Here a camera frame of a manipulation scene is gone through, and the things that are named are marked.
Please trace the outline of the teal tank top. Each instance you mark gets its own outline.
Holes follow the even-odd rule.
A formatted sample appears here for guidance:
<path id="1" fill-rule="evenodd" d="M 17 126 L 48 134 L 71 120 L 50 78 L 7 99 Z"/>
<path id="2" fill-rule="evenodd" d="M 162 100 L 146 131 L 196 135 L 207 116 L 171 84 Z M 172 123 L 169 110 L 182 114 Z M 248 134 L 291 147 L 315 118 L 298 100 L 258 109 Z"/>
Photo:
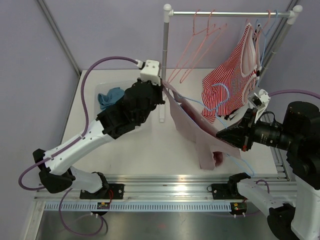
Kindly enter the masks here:
<path id="1" fill-rule="evenodd" d="M 108 107 L 114 105 L 119 99 L 121 99 L 125 94 L 125 91 L 120 87 L 115 87 L 110 89 L 107 94 L 99 93 L 97 95 L 97 100 L 100 109 L 103 111 Z"/>

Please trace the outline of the mauve tank top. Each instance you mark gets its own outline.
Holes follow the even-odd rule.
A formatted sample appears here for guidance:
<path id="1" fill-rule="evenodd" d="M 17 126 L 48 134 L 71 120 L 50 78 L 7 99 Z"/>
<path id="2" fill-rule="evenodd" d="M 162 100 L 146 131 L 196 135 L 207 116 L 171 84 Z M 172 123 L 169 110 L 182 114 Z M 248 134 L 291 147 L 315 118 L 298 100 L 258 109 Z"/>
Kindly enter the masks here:
<path id="1" fill-rule="evenodd" d="M 241 158 L 240 150 L 217 138 L 218 130 L 197 111 L 188 100 L 167 82 L 162 82 L 170 115 L 176 130 L 185 139 L 195 143 L 199 166 L 203 170 L 213 170 L 224 160 L 224 154 Z"/>

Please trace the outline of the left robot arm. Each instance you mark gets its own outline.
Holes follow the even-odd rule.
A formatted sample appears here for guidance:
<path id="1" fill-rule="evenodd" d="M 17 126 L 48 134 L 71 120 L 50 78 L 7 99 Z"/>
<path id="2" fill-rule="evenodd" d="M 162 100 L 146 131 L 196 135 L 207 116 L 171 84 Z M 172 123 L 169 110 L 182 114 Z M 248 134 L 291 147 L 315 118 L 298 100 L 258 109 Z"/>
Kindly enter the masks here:
<path id="1" fill-rule="evenodd" d="M 110 188 L 104 174 L 79 170 L 73 166 L 74 163 L 96 148 L 144 124 L 151 111 L 165 103 L 162 91 L 162 84 L 154 84 L 150 80 L 143 81 L 138 78 L 125 90 L 122 98 L 97 115 L 83 134 L 74 136 L 52 150 L 34 151 L 35 164 L 20 175 L 19 186 L 25 190 L 31 190 L 23 184 L 22 179 L 28 171 L 39 167 L 41 189 L 46 189 L 51 194 L 67 189 L 78 189 L 97 199 L 103 199 Z"/>

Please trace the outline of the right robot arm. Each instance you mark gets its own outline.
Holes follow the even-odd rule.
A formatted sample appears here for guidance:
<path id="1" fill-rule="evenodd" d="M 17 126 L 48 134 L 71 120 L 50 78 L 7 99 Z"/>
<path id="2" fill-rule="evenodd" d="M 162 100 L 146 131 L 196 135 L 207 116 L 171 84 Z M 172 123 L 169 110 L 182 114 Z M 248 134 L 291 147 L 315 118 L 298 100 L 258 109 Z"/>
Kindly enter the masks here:
<path id="1" fill-rule="evenodd" d="M 297 187 L 296 204 L 276 200 L 247 174 L 214 183 L 208 190 L 219 199 L 252 202 L 280 240 L 317 240 L 320 237 L 320 110 L 309 102 L 291 102 L 283 122 L 263 122 L 257 109 L 249 108 L 236 123 L 217 137 L 246 152 L 254 143 L 286 151 Z"/>

